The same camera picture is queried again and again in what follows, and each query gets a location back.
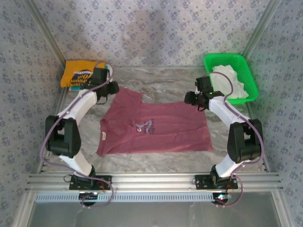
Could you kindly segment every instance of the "white cloth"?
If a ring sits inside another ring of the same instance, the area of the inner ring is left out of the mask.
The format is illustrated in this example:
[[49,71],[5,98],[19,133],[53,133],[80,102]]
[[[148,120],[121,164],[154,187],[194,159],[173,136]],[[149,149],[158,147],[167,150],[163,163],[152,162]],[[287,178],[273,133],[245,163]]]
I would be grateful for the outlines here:
[[[225,74],[232,82],[233,93],[229,98],[247,98],[249,95],[244,90],[244,84],[238,81],[237,72],[233,70],[230,65],[215,66],[213,67],[214,72],[221,72]],[[221,91],[224,95],[227,95],[231,92],[232,88],[228,80],[220,74],[212,73],[210,74],[214,91]]]

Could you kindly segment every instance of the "patterned wallpaper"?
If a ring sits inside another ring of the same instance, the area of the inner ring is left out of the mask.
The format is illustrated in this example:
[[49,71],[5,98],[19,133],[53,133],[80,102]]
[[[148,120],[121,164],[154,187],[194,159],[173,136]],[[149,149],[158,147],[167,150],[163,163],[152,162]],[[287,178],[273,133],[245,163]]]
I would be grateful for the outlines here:
[[283,0],[256,49],[251,69],[266,154],[282,176],[294,219],[303,227],[303,2]]
[[66,59],[203,65],[241,52],[268,0],[35,0]]
[[22,1],[0,1],[0,227],[37,167],[62,70]]

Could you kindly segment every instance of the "yellow t-shirt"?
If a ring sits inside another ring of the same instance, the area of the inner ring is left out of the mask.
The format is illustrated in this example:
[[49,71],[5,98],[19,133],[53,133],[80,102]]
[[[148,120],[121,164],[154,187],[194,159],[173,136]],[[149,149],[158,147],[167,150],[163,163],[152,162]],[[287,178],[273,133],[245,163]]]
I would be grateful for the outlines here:
[[[98,61],[66,61],[61,87],[80,87],[91,78],[97,63]],[[105,63],[98,64],[98,68],[105,68]]]

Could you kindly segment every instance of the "green plastic basket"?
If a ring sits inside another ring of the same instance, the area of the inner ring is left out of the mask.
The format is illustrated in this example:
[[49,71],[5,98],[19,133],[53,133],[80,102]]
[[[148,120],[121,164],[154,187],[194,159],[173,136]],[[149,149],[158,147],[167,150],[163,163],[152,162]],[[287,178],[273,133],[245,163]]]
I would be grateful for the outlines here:
[[237,53],[211,53],[205,56],[204,64],[206,72],[212,72],[213,67],[218,65],[231,65],[233,70],[237,72],[238,81],[244,83],[244,90],[248,93],[249,96],[247,98],[229,98],[228,101],[231,104],[243,104],[246,102],[254,101],[258,97],[257,86],[252,77],[248,64],[243,56]]

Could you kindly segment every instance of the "marble floor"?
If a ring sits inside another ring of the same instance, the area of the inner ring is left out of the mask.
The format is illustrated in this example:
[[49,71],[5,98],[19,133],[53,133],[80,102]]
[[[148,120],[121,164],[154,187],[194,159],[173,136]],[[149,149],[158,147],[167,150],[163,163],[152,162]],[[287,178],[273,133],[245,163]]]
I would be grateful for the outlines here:
[[[195,90],[195,79],[205,75],[204,68],[116,68],[114,80],[121,87],[143,92],[142,101],[147,103],[169,103],[184,100],[188,91]],[[64,108],[77,95],[69,91]],[[99,121],[107,112],[114,96],[109,96],[105,105],[94,105],[79,124],[82,141],[81,151],[97,172],[209,172],[227,154],[228,129],[212,112],[206,110],[207,125],[211,135],[213,152],[178,152],[150,154],[114,154],[100,157],[96,154],[99,136]],[[249,114],[246,105],[236,108]],[[60,163],[60,159],[50,155],[50,161]],[[44,166],[44,171],[65,171],[56,166]],[[246,165],[242,171],[263,171],[262,164]]]

